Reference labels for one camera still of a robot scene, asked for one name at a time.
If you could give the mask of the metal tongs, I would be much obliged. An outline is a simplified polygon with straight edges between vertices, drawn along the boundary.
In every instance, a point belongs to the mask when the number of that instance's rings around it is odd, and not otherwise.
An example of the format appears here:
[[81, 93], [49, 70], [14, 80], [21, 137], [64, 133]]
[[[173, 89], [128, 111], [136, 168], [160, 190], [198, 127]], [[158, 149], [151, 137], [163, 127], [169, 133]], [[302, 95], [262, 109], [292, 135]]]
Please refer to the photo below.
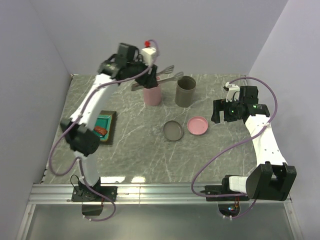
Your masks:
[[166, 67], [164, 70], [158, 72], [156, 74], [157, 83], [160, 85], [167, 82], [174, 82], [180, 80], [184, 76], [184, 72], [180, 71], [172, 75], [172, 73], [174, 72], [174, 68], [174, 65], [170, 65]]

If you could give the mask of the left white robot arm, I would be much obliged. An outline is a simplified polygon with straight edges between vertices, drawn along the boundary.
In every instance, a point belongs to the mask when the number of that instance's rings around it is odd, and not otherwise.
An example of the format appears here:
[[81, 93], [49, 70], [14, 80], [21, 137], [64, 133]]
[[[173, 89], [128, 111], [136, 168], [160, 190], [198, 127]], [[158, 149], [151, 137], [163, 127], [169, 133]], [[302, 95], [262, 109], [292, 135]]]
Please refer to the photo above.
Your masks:
[[94, 83], [77, 110], [60, 122], [63, 136], [74, 152], [82, 184], [87, 184], [83, 195], [89, 201], [101, 196], [100, 180], [95, 152], [100, 138], [94, 133], [97, 118], [111, 95], [124, 82], [135, 80], [140, 85], [153, 88], [157, 85], [159, 47], [155, 40], [147, 40], [145, 47], [120, 43], [117, 52], [103, 61], [97, 71]]

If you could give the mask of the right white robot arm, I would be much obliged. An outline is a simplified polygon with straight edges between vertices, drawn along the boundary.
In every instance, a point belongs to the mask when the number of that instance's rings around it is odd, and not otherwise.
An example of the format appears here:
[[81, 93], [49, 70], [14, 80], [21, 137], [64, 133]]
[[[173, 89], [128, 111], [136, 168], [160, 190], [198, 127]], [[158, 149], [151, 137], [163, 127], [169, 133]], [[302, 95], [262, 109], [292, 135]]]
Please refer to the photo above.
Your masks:
[[226, 200], [238, 194], [250, 199], [284, 201], [287, 199], [297, 176], [294, 166], [287, 164], [276, 142], [268, 107], [260, 104], [256, 86], [237, 86], [226, 83], [227, 96], [213, 101], [211, 121], [242, 120], [250, 136], [256, 155], [256, 168], [249, 176], [226, 175], [221, 182], [220, 193]]

